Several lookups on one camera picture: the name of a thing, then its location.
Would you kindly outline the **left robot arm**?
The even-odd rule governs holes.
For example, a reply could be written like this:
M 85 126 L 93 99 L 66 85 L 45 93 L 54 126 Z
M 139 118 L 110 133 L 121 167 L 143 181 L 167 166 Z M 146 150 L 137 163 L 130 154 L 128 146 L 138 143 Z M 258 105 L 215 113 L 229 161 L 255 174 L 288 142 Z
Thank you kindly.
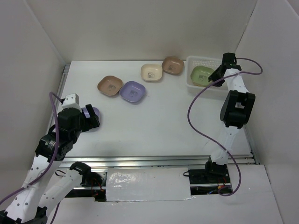
M 73 148 L 82 132 L 100 126 L 99 114 L 92 105 L 65 108 L 36 148 L 33 164 L 14 200 L 0 212 L 2 224 L 45 224 L 49 214 L 77 185 L 87 186 L 99 175 L 82 162 L 73 163 L 66 174 L 49 190 L 51 177 Z

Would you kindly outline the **white taped cover panel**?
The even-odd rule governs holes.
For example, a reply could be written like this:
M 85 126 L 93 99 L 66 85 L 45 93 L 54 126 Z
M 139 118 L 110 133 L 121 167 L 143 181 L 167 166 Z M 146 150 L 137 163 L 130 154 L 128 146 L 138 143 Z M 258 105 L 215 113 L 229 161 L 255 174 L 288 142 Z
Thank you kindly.
M 187 168 L 110 169 L 108 202 L 182 201 L 191 198 Z

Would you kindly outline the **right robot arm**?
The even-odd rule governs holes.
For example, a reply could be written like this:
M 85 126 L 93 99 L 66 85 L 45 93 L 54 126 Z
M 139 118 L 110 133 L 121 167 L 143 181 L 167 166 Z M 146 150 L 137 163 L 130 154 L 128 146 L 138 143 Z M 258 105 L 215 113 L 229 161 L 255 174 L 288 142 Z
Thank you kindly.
M 215 182 L 220 175 L 224 175 L 227 169 L 228 157 L 231 151 L 235 136 L 239 130 L 247 124 L 253 105 L 255 102 L 255 94 L 249 93 L 243 82 L 240 65 L 234 53 L 225 53 L 222 57 L 221 65 L 210 75 L 208 80 L 215 82 L 215 87 L 220 87 L 226 83 L 228 87 L 228 95 L 220 112 L 220 120 L 223 122 L 223 128 L 219 135 L 218 149 L 216 149 L 209 157 L 205 164 L 204 179 L 207 182 Z

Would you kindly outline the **green panda plate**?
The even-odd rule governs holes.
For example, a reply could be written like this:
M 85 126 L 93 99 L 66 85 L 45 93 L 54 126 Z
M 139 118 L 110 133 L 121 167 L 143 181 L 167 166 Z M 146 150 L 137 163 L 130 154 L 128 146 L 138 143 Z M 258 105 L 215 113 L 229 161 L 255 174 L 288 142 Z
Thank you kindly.
M 190 78 L 195 86 L 206 87 L 212 82 L 209 80 L 209 77 L 213 72 L 214 70 L 212 68 L 206 66 L 196 66 L 192 70 Z

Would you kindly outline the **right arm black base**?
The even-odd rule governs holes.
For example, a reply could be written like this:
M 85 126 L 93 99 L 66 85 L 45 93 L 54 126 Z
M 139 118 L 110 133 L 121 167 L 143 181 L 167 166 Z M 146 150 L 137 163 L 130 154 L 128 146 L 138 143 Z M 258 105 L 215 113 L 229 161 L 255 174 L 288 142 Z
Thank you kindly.
M 227 165 L 224 168 L 222 174 L 215 173 L 207 162 L 202 169 L 185 171 L 183 176 L 189 179 L 191 195 L 215 195 L 219 193 L 218 190 L 225 195 L 232 193 Z

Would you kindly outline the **purple panda plate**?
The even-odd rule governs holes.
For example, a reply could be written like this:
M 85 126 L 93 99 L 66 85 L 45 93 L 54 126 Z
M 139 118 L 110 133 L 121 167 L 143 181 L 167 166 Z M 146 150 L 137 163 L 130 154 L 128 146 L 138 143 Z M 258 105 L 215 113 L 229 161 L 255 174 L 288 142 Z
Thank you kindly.
M 81 110 L 85 114 L 86 118 L 90 118 L 90 114 L 89 114 L 88 110 L 85 107 L 82 107 Z M 96 107 L 93 107 L 93 110 L 94 110 L 95 114 L 98 116 L 98 121 L 100 123 L 100 111 L 99 111 L 99 109 L 96 108 Z M 90 129 L 87 132 L 88 133 L 93 133 L 93 132 L 98 131 L 98 129 L 99 129 L 99 127 L 96 127 L 96 128 Z
M 124 100 L 130 103 L 137 103 L 143 98 L 145 92 L 146 88 L 142 84 L 128 81 L 121 87 L 119 94 Z

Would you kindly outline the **brown panda plate back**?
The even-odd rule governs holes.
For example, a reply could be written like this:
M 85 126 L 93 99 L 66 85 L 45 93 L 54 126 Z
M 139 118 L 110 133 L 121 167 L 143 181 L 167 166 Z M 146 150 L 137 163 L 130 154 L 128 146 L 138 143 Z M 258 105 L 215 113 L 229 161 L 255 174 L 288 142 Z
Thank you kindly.
M 174 56 L 168 56 L 162 62 L 162 69 L 168 74 L 179 75 L 183 71 L 184 65 L 183 60 Z

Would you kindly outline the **cream panda plate back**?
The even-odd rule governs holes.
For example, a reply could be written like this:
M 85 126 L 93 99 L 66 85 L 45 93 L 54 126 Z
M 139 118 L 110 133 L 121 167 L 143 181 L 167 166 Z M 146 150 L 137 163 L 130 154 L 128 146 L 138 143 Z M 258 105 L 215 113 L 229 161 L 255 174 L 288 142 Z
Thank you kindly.
M 159 64 L 144 64 L 141 67 L 141 78 L 146 82 L 158 82 L 163 76 L 162 66 Z

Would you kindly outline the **brown panda plate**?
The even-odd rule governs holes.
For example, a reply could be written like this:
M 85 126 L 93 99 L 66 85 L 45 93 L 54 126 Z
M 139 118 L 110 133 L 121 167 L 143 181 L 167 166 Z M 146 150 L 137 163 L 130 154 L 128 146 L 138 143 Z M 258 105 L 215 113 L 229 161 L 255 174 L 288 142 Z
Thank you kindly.
M 123 81 L 115 76 L 105 76 L 97 85 L 97 89 L 104 95 L 112 97 L 118 94 Z
M 168 74 L 179 75 L 183 71 L 184 65 L 183 60 L 174 56 L 168 56 L 162 62 L 162 69 Z

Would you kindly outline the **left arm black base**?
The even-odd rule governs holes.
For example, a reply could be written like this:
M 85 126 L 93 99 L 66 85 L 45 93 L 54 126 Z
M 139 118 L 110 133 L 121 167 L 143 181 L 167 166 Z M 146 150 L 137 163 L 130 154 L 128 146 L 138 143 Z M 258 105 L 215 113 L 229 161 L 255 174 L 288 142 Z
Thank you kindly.
M 106 201 L 106 172 L 93 172 L 90 166 L 79 161 L 73 163 L 69 170 L 78 171 L 81 178 L 79 185 L 67 194 L 67 198 L 93 197 L 100 202 Z

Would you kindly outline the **purple panda plate middle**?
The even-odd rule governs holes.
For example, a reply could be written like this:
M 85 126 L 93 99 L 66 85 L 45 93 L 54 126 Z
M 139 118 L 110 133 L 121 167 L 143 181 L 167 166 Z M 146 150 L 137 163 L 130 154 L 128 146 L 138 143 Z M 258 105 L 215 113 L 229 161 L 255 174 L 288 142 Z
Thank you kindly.
M 146 88 L 142 84 L 128 81 L 121 87 L 119 94 L 124 100 L 130 103 L 137 103 L 143 98 L 145 92 Z

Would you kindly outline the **white plastic basket bin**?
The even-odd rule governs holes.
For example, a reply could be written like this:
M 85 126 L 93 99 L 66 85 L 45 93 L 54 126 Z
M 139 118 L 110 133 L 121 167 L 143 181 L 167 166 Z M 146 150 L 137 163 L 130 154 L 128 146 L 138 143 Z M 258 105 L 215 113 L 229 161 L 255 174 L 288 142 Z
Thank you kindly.
M 201 57 L 201 56 L 189 56 L 185 63 L 185 77 L 186 77 L 186 86 L 187 90 L 192 95 L 197 95 L 205 87 L 195 86 L 190 78 L 192 70 L 196 66 L 206 66 L 212 68 L 214 71 L 221 65 L 221 59 Z M 228 88 L 226 84 L 223 84 L 221 87 L 211 86 L 204 93 L 201 94 L 205 98 L 225 98 L 228 94 Z

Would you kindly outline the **brown panda plate left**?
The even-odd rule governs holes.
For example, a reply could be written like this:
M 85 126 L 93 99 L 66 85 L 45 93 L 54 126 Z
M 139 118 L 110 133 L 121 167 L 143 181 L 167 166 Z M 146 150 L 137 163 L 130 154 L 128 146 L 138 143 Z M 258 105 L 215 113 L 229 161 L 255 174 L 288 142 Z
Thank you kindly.
M 97 89 L 104 95 L 112 97 L 118 94 L 123 81 L 115 76 L 105 76 L 97 85 Z

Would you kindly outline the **purple panda plate near left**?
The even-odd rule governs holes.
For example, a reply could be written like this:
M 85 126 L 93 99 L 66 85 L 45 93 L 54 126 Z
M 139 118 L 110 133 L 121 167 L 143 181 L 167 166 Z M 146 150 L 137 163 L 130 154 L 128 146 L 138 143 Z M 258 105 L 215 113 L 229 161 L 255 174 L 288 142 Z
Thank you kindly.
M 89 114 L 88 110 L 85 107 L 82 107 L 81 110 L 85 114 L 86 118 L 90 118 L 90 114 Z M 95 114 L 98 116 L 98 121 L 100 123 L 100 111 L 99 111 L 99 109 L 96 108 L 96 107 L 93 107 L 93 110 L 94 110 Z M 96 128 L 90 129 L 87 132 L 88 133 L 93 133 L 93 132 L 98 131 L 98 129 L 99 129 L 99 127 L 96 127 Z

